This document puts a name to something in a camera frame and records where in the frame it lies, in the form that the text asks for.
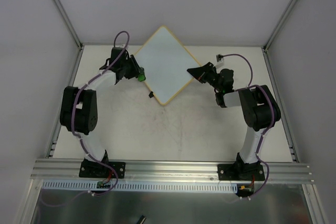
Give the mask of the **green whiteboard eraser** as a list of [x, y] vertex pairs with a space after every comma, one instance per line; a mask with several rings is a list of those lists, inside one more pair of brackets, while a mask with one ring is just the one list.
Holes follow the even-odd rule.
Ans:
[[138, 77], [137, 77], [138, 81], [142, 82], [142, 81], [145, 81], [146, 80], [146, 77], [145, 77], [145, 74], [139, 74]]

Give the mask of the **yellow framed whiteboard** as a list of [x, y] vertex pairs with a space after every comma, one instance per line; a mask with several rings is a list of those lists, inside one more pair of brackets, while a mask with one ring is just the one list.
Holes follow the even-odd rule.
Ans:
[[167, 105], [193, 80], [187, 69], [201, 66], [166, 26], [159, 27], [134, 56], [160, 105]]

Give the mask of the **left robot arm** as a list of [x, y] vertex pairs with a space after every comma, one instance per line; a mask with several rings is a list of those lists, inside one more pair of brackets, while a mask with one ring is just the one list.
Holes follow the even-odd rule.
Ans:
[[79, 177], [124, 178], [125, 163], [111, 162], [94, 132], [98, 124], [98, 97], [123, 78], [136, 78], [142, 82], [145, 80], [144, 68], [125, 48], [113, 47], [111, 56], [100, 67], [98, 74], [81, 88], [67, 86], [64, 89], [60, 124], [79, 140], [84, 151]]

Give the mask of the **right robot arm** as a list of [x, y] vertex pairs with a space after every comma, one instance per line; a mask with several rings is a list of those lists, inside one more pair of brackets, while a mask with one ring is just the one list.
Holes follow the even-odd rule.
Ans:
[[259, 152], [264, 135], [281, 119], [279, 106], [269, 88], [254, 85], [234, 90], [234, 72], [222, 69], [218, 73], [210, 62], [198, 68], [189, 68], [187, 72], [200, 83], [208, 83], [215, 89], [216, 103], [221, 108], [240, 107], [247, 125], [245, 140], [235, 162], [217, 165], [218, 179], [265, 181], [267, 173]]

